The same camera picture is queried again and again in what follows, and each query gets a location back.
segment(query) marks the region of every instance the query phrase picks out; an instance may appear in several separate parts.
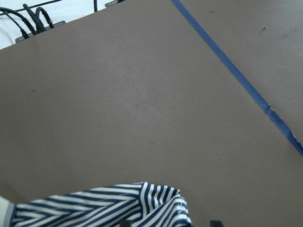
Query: blue tape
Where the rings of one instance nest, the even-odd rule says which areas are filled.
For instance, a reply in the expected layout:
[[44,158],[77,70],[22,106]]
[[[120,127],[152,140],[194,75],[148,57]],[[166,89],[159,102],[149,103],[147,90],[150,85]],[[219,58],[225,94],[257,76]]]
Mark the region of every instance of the blue tape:
[[214,40],[207,34],[207,32],[199,25],[196,19],[183,6],[180,0],[172,0],[175,6],[180,10],[183,16],[188,20],[191,26],[198,32],[207,45],[213,50],[217,57],[222,61],[226,68],[234,75],[238,82],[244,87],[249,95],[255,100],[260,108],[267,114],[267,116],[275,123],[277,128],[285,135],[292,145],[303,156],[303,146],[296,139],[287,124],[279,117],[279,115],[271,109],[271,106],[265,101],[260,93],[252,86],[252,84],[245,78],[240,70],[233,64],[221,48],[214,42]]

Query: white surface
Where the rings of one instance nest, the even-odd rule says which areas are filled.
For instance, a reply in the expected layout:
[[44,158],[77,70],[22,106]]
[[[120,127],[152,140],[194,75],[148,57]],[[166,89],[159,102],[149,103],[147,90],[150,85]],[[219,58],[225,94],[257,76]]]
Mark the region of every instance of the white surface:
[[0,227],[5,227],[4,219],[8,207],[9,207],[9,201],[0,196]]
[[[0,7],[17,10],[22,9],[22,5],[24,3],[28,6],[33,6],[47,1],[49,0],[0,0]],[[98,10],[104,9],[104,5],[110,1],[112,0],[98,0]],[[69,22],[94,13],[93,0],[62,0],[59,2],[43,5],[42,8],[47,11],[53,23],[57,23],[63,20],[65,22]],[[21,11],[19,13],[25,16],[32,23],[33,27],[36,27],[26,11]],[[30,33],[27,26],[19,17],[13,14],[10,15],[21,25],[24,30]],[[43,24],[45,26],[48,26],[42,14],[40,15],[40,18]],[[0,16],[0,49],[15,44],[15,39],[20,36],[22,36],[22,34],[17,25],[15,25],[7,16]]]

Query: navy and white striped shirt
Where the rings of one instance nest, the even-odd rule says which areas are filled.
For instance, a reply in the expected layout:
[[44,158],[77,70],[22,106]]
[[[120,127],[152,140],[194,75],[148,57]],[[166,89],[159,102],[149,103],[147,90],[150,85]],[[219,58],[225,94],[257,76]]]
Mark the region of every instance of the navy and white striped shirt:
[[15,205],[0,197],[0,227],[192,227],[180,191],[147,182],[95,188]]

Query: cardboard sheet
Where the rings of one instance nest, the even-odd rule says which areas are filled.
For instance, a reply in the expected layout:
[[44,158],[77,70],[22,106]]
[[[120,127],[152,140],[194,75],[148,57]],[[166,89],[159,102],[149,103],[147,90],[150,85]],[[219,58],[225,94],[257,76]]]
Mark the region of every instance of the cardboard sheet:
[[0,194],[179,188],[195,226],[300,226],[302,157],[170,1],[0,51]]
[[302,2],[181,2],[302,142]]

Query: striped fabric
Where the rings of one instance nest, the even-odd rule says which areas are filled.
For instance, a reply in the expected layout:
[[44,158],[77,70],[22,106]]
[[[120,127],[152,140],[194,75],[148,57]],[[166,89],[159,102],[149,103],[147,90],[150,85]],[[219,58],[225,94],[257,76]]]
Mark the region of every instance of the striped fabric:
[[118,227],[121,220],[131,220],[132,227],[192,227],[180,191],[147,182],[19,204],[11,225],[3,227]]

